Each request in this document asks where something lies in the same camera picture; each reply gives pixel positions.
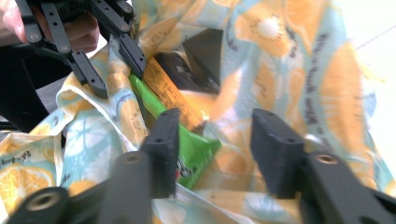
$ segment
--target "black plastic part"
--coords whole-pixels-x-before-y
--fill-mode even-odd
[[[299,201],[301,218],[304,224],[324,224],[323,215],[315,203],[308,203],[306,200]]]
[[[96,223],[151,223],[149,155],[128,152],[115,164]]]
[[[7,121],[0,121],[0,131],[17,131],[18,128]]]
[[[189,65],[177,53],[162,52],[154,58],[179,90],[205,91],[205,83],[191,72]]]
[[[70,198],[67,224],[95,223],[98,218],[108,180]]]
[[[38,44],[43,41],[43,34],[38,27],[35,15],[30,9],[29,4],[25,0],[15,0],[21,12],[21,18],[24,25],[24,31],[29,43]]]
[[[42,189],[28,197],[8,220],[8,224],[62,223],[69,204],[63,188]]]
[[[41,4],[44,16],[49,25],[49,30],[53,37],[53,42],[59,53],[67,56],[72,51],[72,47],[67,38],[64,25],[59,16],[58,9],[54,3],[43,3]]]
[[[107,98],[107,89],[104,81],[99,77],[87,55],[84,52],[72,52],[73,61],[69,61],[70,67],[75,72],[79,82],[88,84],[92,92],[100,98]]]
[[[178,118],[178,109],[162,112],[140,149],[152,159],[153,198],[168,198],[176,194]]]
[[[206,29],[183,42],[192,73],[205,83],[205,91],[219,93],[223,32]]]
[[[270,193],[279,199],[294,198],[304,139],[276,114],[254,109],[250,148]]]
[[[136,42],[128,35],[120,35],[120,55],[125,62],[131,66],[132,72],[137,77],[143,76],[146,69],[146,58],[142,50],[137,46]]]
[[[396,223],[396,198],[389,196],[383,192],[370,189],[376,199],[382,204],[382,206],[392,215],[393,223]]]
[[[28,41],[35,45],[35,51],[41,56],[50,56],[70,65],[78,76],[81,84],[88,83],[92,92],[101,98],[107,98],[106,86],[103,80],[92,68],[88,59],[76,56],[67,39],[63,22],[71,21],[78,14],[87,10],[99,21],[101,32],[113,34],[120,41],[120,54],[134,74],[142,77],[146,68],[146,59],[142,50],[130,37],[133,25],[134,9],[123,0],[17,0],[20,8],[25,33]],[[49,42],[38,26],[35,15],[30,7],[41,8],[53,36]]]
[[[95,18],[115,36],[128,34],[131,25],[105,1],[91,0],[91,11]]]
[[[320,151],[308,154],[304,175],[308,181],[307,190],[315,195],[315,201],[309,202],[304,190],[302,200],[316,204],[325,223],[394,223],[374,194],[333,154]]]

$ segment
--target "plastic wrapper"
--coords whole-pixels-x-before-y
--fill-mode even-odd
[[[203,116],[184,98],[154,58],[148,60],[143,80],[167,108],[179,108],[180,121],[188,130],[202,132]]]
[[[0,143],[0,214],[2,220],[23,199],[47,187],[56,186],[58,136],[11,133]]]
[[[166,51],[184,57],[186,39],[207,28],[223,31],[220,92],[214,102],[205,104],[209,109],[203,136],[183,125],[180,129],[179,168],[184,169],[179,169],[178,181],[188,189],[177,189],[174,200],[155,202],[156,223],[301,222],[297,200],[278,200],[265,191],[249,148],[254,108],[285,120],[309,143],[307,151],[314,143],[337,154],[362,184],[394,195],[395,179],[368,132],[366,118],[373,111],[364,95],[364,70],[347,39],[337,1],[133,0],[132,4],[140,27],[136,40],[148,60]],[[94,143],[76,141],[80,147],[76,149],[71,138],[64,157],[55,154],[55,160],[62,159],[60,166],[50,168],[55,183],[69,188],[77,184],[75,192],[107,178],[101,170],[84,175],[90,167],[109,165],[113,156],[138,149],[142,135],[149,134],[144,110],[155,118],[166,109],[145,83],[130,76],[116,41],[101,49],[92,64],[107,82],[110,101],[95,97],[71,75],[58,93],[59,109],[28,135],[35,139],[33,134],[55,136],[64,130],[84,138],[97,130],[81,129],[80,124],[90,119],[101,122],[104,128]],[[139,101],[143,107],[137,107]],[[190,105],[197,111],[196,103]],[[125,126],[123,120],[131,119]],[[71,164],[85,161],[84,153],[96,147],[95,157],[80,165],[75,177],[67,180],[61,175]],[[12,152],[1,157],[10,160]]]

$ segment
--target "crumpled plastic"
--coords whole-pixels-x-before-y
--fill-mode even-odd
[[[249,149],[253,108],[273,111],[307,142],[340,156],[364,185],[394,194],[396,181],[367,131],[363,72],[337,1],[132,4],[137,40],[147,58],[164,51],[185,56],[184,40],[206,28],[223,30],[221,90],[203,132],[221,147],[192,190],[178,186],[176,198],[154,202],[156,223],[203,220],[197,218],[205,223],[301,223],[296,200],[278,200],[265,191]],[[58,93],[59,109],[29,134],[59,140],[66,133],[66,148],[60,153],[54,147],[50,169],[56,174],[52,181],[74,194],[106,179],[112,159],[138,149],[149,133],[117,43],[110,41],[92,64],[107,83],[109,101],[95,97],[71,75]],[[128,106],[115,104],[120,99]],[[124,122],[131,114],[136,114],[134,122]],[[75,165],[84,169],[70,172]],[[100,173],[91,172],[97,167]]]

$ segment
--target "metal screw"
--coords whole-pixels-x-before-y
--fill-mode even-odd
[[[122,26],[121,26],[121,30],[123,30],[123,31],[128,30],[128,26],[127,26],[127,25],[122,25]]]
[[[68,50],[69,49],[69,47],[67,47],[66,45],[62,45],[61,46],[61,50],[63,50],[63,51],[66,51],[66,50]]]
[[[31,40],[37,40],[38,39],[38,34],[31,34],[30,36]]]

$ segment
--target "black plastic bracket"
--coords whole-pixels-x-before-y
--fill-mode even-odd
[[[177,109],[163,112],[140,150],[114,161],[108,180],[74,197],[62,187],[42,189],[7,223],[151,223],[151,199],[176,194],[178,117]]]
[[[8,121],[0,121],[0,132],[1,131],[17,131],[17,127],[15,127],[12,123]]]
[[[134,10],[124,0],[16,0],[21,11],[25,33],[38,55],[50,56],[68,64],[82,85],[88,84],[92,92],[107,98],[106,84],[97,74],[84,52],[74,52],[68,41],[63,23],[71,21],[78,13],[90,11],[99,21],[103,32],[110,32],[120,41],[120,55],[132,71],[142,77],[146,59],[142,50],[132,40]],[[40,8],[49,24],[53,41],[44,37],[31,7]]]
[[[396,223],[396,199],[364,187],[337,156],[304,152],[304,139],[274,113],[253,111],[250,146],[271,194],[292,199],[301,192],[304,223]]]

